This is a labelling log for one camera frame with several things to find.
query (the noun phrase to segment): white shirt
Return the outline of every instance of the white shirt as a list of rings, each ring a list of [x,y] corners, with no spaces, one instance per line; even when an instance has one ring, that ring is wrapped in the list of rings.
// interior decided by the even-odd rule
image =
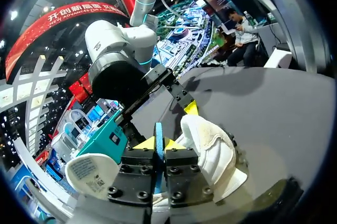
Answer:
[[[243,31],[235,31],[235,43],[249,43],[258,41],[259,38],[257,36],[257,29],[255,29],[253,26],[249,24],[249,21],[242,17],[242,23]]]

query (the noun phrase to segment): label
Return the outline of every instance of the label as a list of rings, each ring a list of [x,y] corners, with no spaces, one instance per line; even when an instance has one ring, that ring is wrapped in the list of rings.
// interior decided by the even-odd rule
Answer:
[[[86,182],[86,185],[90,187],[93,192],[101,192],[105,187],[105,182],[97,174],[94,176],[94,179]]]
[[[77,177],[78,180],[83,179],[87,175],[93,173],[97,170],[97,166],[93,162],[91,158],[82,159],[80,161],[77,161],[70,167],[74,173],[74,175]]]
[[[118,138],[118,136],[113,132],[111,135],[110,135],[110,139],[116,144],[118,145],[120,143],[120,139]]]

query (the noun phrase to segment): blue panel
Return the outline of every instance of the blue panel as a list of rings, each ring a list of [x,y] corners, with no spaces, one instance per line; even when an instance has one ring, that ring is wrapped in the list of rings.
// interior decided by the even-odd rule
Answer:
[[[162,186],[162,176],[163,176],[163,164],[164,164],[164,137],[163,137],[163,128],[161,123],[156,123],[155,125],[155,139],[156,139],[156,153],[158,155],[157,163],[157,180],[154,193],[161,193]]]

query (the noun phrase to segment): water bottle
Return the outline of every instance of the water bottle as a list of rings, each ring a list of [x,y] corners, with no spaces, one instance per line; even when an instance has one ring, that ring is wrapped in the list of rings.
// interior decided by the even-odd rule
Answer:
[[[244,11],[243,13],[246,16],[248,22],[251,24],[251,26],[255,26],[253,17],[247,11]]]

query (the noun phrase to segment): yellow block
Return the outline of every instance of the yellow block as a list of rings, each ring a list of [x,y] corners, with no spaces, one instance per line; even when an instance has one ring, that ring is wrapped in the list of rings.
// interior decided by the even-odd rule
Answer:
[[[176,143],[175,141],[172,141],[169,138],[165,138],[165,150],[169,149],[186,149],[186,148]]]
[[[199,115],[198,114],[198,108],[196,106],[196,101],[194,100],[193,102],[191,102],[185,109],[184,111],[187,114],[192,114],[192,115]]]
[[[155,137],[152,136],[151,138],[148,138],[146,141],[135,146],[134,149],[143,149],[143,148],[154,149],[154,141],[155,141]],[[172,141],[171,139],[165,137],[165,150],[173,149],[173,148],[185,149],[184,146],[181,146],[178,143],[175,143],[174,141]]]
[[[153,149],[154,150],[154,141],[155,137],[152,136],[151,138],[148,138],[146,141],[138,144],[137,146],[133,147],[134,149]]]

